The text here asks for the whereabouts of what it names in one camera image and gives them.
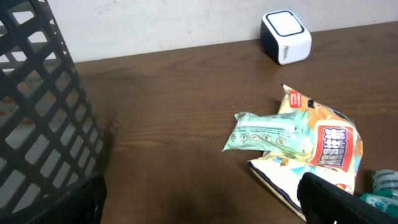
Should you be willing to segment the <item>grey plastic shopping basket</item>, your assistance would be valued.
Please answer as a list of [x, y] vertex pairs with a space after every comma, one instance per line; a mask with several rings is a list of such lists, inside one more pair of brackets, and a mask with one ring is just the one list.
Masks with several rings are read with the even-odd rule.
[[103, 130], [49, 3], [1, 0], [1, 216], [105, 163]]

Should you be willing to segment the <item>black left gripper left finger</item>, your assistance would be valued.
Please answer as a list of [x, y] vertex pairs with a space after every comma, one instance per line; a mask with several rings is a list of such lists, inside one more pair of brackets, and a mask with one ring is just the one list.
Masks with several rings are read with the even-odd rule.
[[1, 218], [2, 224], [100, 224], [107, 196], [104, 175], [94, 172], [53, 196]]

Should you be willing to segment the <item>yellow snack bag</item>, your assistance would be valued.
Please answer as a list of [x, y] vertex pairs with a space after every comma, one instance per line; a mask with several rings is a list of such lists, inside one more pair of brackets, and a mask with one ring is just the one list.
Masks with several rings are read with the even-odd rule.
[[287, 85], [283, 88], [279, 113], [305, 112], [304, 137], [295, 152], [269, 152], [248, 165], [272, 193], [304, 218], [297, 198], [304, 173], [313, 173], [352, 194], [363, 142], [350, 118]]

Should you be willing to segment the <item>blue mouthwash bottle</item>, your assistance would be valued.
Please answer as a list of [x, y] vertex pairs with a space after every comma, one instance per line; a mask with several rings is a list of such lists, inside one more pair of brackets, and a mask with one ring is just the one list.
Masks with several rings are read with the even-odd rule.
[[360, 199], [397, 218], [397, 171], [376, 170], [372, 174], [372, 187], [373, 192], [360, 196]]

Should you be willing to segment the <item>green wet wipes pack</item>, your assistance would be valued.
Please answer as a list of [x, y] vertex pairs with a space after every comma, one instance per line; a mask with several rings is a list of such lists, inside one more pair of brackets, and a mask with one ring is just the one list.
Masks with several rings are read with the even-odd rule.
[[224, 150], [272, 151], [291, 156], [312, 153], [313, 134], [308, 111], [258, 116], [249, 112], [235, 114], [236, 125]]

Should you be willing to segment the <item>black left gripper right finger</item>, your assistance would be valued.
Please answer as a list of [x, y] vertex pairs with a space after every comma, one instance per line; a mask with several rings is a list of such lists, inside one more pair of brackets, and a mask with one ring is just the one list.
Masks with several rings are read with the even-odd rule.
[[300, 180], [297, 198], [307, 223], [397, 223], [397, 218], [310, 172]]

